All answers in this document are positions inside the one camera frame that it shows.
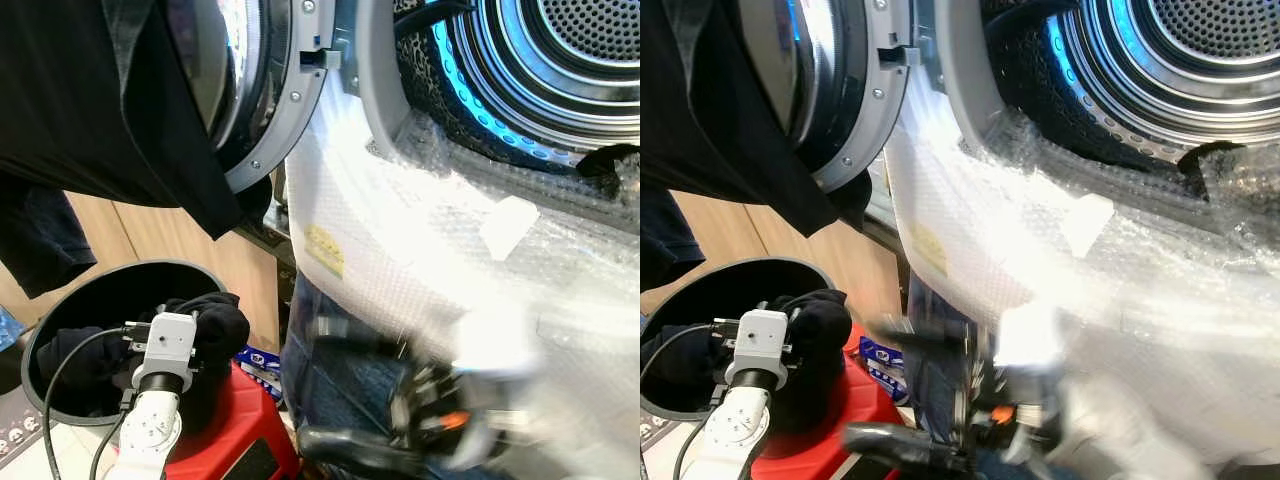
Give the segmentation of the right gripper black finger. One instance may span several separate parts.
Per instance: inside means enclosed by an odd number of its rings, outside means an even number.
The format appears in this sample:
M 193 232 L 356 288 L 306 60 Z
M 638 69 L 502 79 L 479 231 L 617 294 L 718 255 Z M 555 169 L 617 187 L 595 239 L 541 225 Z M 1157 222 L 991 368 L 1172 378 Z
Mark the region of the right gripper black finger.
M 298 449 L 305 460 L 362 476 L 425 476 L 426 457 L 392 444 L 371 431 L 302 426 Z
M 876 334 L 906 349 L 941 355 L 963 355 L 972 335 L 972 324 L 954 319 L 881 317 Z
M 326 352 L 379 355 L 401 361 L 411 357 L 411 349 L 403 340 L 347 317 L 317 317 L 315 343 Z
M 900 424 L 851 422 L 844 429 L 844 448 L 908 474 L 973 472 L 963 449 Z

